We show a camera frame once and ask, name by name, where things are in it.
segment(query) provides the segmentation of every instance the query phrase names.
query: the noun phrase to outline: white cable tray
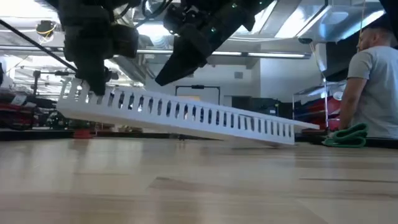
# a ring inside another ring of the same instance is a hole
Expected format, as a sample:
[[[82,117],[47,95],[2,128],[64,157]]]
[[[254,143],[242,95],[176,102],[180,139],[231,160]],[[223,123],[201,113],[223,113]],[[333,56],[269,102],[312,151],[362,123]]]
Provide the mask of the white cable tray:
[[[67,118],[150,128],[202,138],[243,138],[294,144],[294,126],[318,125],[170,96],[133,87],[106,87],[104,96],[74,79],[64,83],[57,109]]]

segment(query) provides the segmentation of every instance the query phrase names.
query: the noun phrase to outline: green strap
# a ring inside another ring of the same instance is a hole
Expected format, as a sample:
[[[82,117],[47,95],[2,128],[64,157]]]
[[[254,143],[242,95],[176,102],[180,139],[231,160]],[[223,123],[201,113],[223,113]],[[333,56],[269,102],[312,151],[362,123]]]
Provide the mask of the green strap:
[[[366,136],[368,135],[368,126],[367,124],[361,123],[361,124],[357,124],[355,126],[352,126],[346,130],[342,130],[342,131],[337,131],[334,135],[333,135],[333,139],[335,141],[346,141],[349,139],[353,139],[356,137],[362,137],[362,138],[366,138]]]
[[[323,141],[323,144],[328,147],[344,147],[344,148],[361,148],[366,144],[366,139],[362,137],[355,137],[344,141],[336,141],[332,138]]]

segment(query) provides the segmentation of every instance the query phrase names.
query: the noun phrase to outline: wire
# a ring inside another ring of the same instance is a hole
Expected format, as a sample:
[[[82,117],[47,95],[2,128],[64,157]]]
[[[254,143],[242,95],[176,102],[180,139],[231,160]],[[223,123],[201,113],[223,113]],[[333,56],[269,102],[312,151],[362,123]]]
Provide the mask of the wire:
[[[360,51],[360,46],[361,46],[361,38],[362,38],[362,31],[363,31],[363,20],[365,18],[365,10],[366,10],[366,0],[363,0],[361,29],[359,30],[359,40],[358,40],[358,52]]]
[[[146,13],[146,4],[148,2],[148,0],[143,0],[142,5],[141,5],[141,11],[142,14],[144,15],[145,19],[141,20],[140,22],[138,22],[135,27],[139,27],[143,24],[145,24],[146,22],[148,22],[150,19],[154,19],[157,16],[161,15],[162,12],[164,12],[172,3],[173,0],[163,0],[162,3],[160,4],[160,6],[152,13],[152,14],[147,14]]]
[[[313,54],[314,57],[315,57],[315,60],[317,61],[317,66],[318,66],[319,71],[320,71],[321,74],[322,74],[322,77],[323,77],[323,78],[326,78],[325,74],[323,73],[323,71],[322,71],[322,69],[321,69],[321,65],[319,64],[318,55],[317,55],[316,52],[315,52],[315,46],[313,45],[313,43],[310,44],[310,48],[311,48],[312,54]]]
[[[47,39],[47,37],[48,37],[50,34],[51,34],[51,32],[47,33],[47,35],[46,35],[45,37],[43,37],[42,40],[40,40],[40,38],[39,38],[39,40],[40,40],[40,43],[39,43],[39,44],[46,44],[46,43],[48,43],[48,42],[51,42],[51,41],[54,39],[54,35],[52,35],[49,39]]]

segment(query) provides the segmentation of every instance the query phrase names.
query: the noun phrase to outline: red object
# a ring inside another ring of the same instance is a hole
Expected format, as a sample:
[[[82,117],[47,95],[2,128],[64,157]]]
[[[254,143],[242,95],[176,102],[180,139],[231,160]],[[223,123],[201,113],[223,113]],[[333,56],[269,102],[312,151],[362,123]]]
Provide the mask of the red object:
[[[73,138],[75,138],[75,139],[92,139],[93,136],[91,135],[89,129],[79,129],[79,130],[75,130],[75,133],[73,134]]]
[[[341,102],[334,99],[332,96],[328,97],[329,118],[334,118],[330,119],[328,122],[330,130],[338,129],[338,126],[340,124],[340,121],[337,120],[338,118],[340,118],[340,116],[332,115],[338,112],[338,110],[340,109],[340,104]],[[298,120],[312,124],[317,124],[320,126],[320,129],[326,129],[325,99],[314,100],[311,103],[308,103],[306,106],[301,107],[299,110],[301,113],[304,114],[305,113],[313,113],[313,114],[302,117],[300,117],[300,114],[298,114]]]
[[[37,124],[33,116],[33,108],[0,103],[0,120],[15,126],[28,126]]]

